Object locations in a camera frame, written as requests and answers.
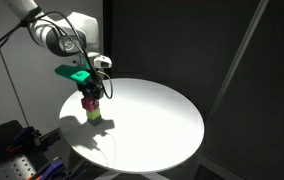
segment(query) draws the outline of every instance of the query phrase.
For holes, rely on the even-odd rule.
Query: gray wall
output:
[[[113,1],[112,76],[172,87],[206,119],[258,3]],[[198,153],[244,179],[284,179],[284,0],[266,7]]]
[[[95,17],[100,28],[100,49],[103,49],[102,1],[35,0],[35,2],[44,12],[56,10],[68,15],[76,11]],[[0,1],[0,37],[18,22],[17,16]],[[14,33],[2,48],[2,52],[28,123],[42,133],[58,128],[60,108],[77,88],[75,83],[56,75],[54,69],[61,64],[72,65],[72,61],[78,58],[53,55],[36,45],[26,29],[19,29]],[[0,58],[0,123],[18,119],[25,126],[21,112]]]

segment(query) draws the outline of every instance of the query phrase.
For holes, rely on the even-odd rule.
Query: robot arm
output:
[[[21,20],[24,20],[32,13],[35,16],[34,18],[44,14],[33,0],[4,0],[4,2]],[[41,19],[43,20],[30,23],[28,27],[31,36],[39,46],[58,56],[79,54],[81,51],[78,47],[81,47],[85,52],[88,52],[87,55],[95,68],[111,68],[111,60],[98,53],[99,28],[95,18],[76,12],[67,17],[78,33],[81,42],[78,41],[74,31],[65,19],[54,21],[48,16]],[[52,23],[61,28],[62,33]]]

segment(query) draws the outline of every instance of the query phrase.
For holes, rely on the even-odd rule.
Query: red block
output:
[[[99,107],[99,101],[94,100],[93,95],[85,96],[81,99],[83,109],[93,112]]]

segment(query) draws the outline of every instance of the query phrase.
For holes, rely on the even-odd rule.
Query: dark background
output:
[[[206,121],[258,3],[105,1],[112,78],[169,86]],[[269,1],[205,129],[199,154],[244,179],[284,179],[284,0]]]

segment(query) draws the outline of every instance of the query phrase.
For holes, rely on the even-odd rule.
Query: white round table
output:
[[[103,81],[110,92],[107,80]],[[104,119],[87,122],[83,95],[76,91],[60,112],[66,141],[81,156],[124,173],[153,173],[175,167],[200,146],[204,125],[197,108],[183,95],[158,83],[112,79],[113,98],[100,99]]]

